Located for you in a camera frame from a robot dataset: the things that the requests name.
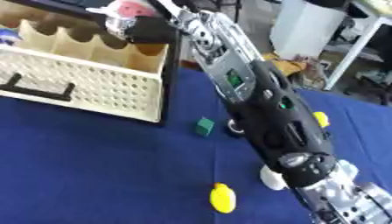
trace yellow object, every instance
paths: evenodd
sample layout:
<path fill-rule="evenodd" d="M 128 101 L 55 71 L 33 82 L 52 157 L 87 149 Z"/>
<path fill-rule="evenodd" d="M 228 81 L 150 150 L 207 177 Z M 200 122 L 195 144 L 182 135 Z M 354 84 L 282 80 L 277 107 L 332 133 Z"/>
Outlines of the yellow object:
<path fill-rule="evenodd" d="M 290 76 L 291 74 L 303 71 L 306 69 L 306 63 L 295 61 L 295 60 L 285 60 L 279 59 L 273 52 L 265 53 L 262 55 L 265 60 L 269 60 L 285 75 Z"/>
<path fill-rule="evenodd" d="M 210 202 L 217 211 L 229 214 L 235 210 L 235 192 L 227 185 L 216 183 L 210 194 Z"/>
<path fill-rule="evenodd" d="M 318 120 L 318 123 L 320 124 L 321 128 L 326 128 L 330 125 L 328 116 L 326 116 L 324 112 L 314 112 L 313 115 Z"/>

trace pink object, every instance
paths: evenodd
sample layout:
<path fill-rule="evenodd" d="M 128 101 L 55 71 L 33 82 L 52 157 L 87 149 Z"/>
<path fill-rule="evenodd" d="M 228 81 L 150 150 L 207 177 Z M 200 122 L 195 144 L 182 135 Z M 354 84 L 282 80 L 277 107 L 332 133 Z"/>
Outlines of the pink object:
<path fill-rule="evenodd" d="M 129 1 L 124 1 L 121 3 L 117 10 L 117 13 L 122 18 L 135 18 L 135 17 L 153 17 L 156 12 L 149 7 L 142 5 L 141 3 L 134 3 Z"/>

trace yellow rubber duck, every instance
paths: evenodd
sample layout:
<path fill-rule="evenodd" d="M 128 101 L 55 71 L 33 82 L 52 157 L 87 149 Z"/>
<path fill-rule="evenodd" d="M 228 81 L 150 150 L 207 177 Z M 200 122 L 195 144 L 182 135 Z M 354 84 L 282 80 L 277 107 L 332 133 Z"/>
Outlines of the yellow rubber duck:
<path fill-rule="evenodd" d="M 326 128 L 330 125 L 328 116 L 324 112 L 314 112 L 313 115 L 318 120 L 321 128 Z"/>
<path fill-rule="evenodd" d="M 225 184 L 216 183 L 210 194 L 210 202 L 218 212 L 229 214 L 235 210 L 235 192 Z"/>

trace table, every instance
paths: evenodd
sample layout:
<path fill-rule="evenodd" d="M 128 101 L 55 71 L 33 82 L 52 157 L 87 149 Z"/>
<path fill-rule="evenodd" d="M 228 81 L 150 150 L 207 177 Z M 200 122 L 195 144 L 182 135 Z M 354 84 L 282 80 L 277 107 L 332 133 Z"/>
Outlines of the table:
<path fill-rule="evenodd" d="M 350 67 L 353 61 L 356 59 L 358 54 L 361 53 L 366 44 L 375 35 L 382 25 L 392 25 L 392 15 L 383 14 L 379 12 L 372 4 L 365 2 L 364 0 L 353 0 L 352 3 L 364 11 L 371 17 L 374 17 L 374 21 L 369 24 L 364 31 L 363 35 L 356 41 L 351 50 L 348 52 L 346 57 L 339 63 L 336 69 L 329 77 L 325 90 L 330 90 L 344 74 L 344 72 Z"/>
<path fill-rule="evenodd" d="M 392 108 L 300 93 L 329 115 L 336 153 L 359 181 L 391 192 Z M 179 71 L 164 128 L 11 98 L 0 108 L 1 223 L 311 223 L 289 191 L 263 185 L 249 144 L 224 133 L 228 115 L 204 73 Z M 208 138 L 193 133 L 202 116 L 216 122 Z M 231 214 L 208 202 L 216 181 L 237 193 Z"/>

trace green light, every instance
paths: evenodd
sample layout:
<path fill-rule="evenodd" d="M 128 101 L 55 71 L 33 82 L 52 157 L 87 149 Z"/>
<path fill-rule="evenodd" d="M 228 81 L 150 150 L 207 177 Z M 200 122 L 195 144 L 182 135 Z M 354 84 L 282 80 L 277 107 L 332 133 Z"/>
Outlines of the green light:
<path fill-rule="evenodd" d="M 243 81 L 240 75 L 234 70 L 230 70 L 227 73 L 227 81 L 233 88 L 238 88 L 240 85 L 243 84 Z"/>
<path fill-rule="evenodd" d="M 284 105 L 284 104 L 282 104 L 282 103 L 280 103 L 280 108 L 281 108 L 281 109 L 287 109 L 286 105 Z"/>

